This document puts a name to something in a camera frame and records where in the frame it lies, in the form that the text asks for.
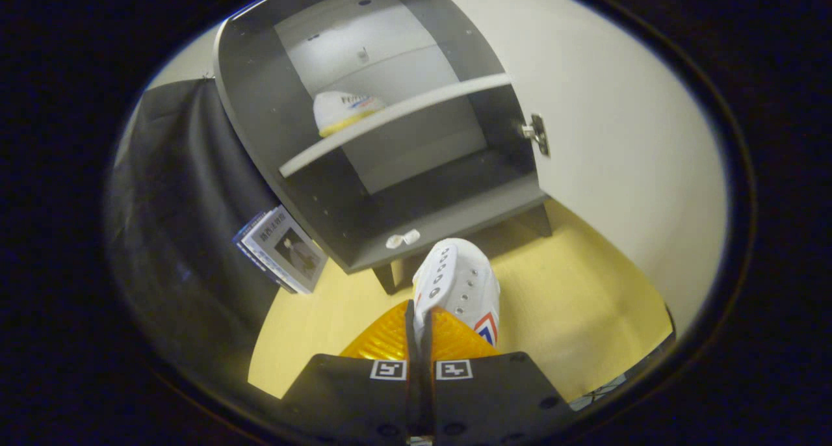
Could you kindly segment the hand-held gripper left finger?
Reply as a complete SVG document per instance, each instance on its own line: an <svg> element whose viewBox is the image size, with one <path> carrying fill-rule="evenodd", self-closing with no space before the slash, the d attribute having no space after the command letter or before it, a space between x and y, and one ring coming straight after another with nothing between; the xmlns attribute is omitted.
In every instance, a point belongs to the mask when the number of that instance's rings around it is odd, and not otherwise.
<svg viewBox="0 0 832 446"><path fill-rule="evenodd" d="M412 318L412 302L395 305L341 354L310 358L281 400L308 444L407 443Z"/></svg>

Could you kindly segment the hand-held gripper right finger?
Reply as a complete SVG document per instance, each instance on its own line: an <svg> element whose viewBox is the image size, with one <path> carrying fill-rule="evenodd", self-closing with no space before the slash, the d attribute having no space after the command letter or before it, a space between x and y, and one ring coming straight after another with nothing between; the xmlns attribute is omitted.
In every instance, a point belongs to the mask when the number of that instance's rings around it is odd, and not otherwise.
<svg viewBox="0 0 832 446"><path fill-rule="evenodd" d="M499 353L434 309L419 338L419 432L434 445L532 445L561 438L576 414L531 356Z"/></svg>

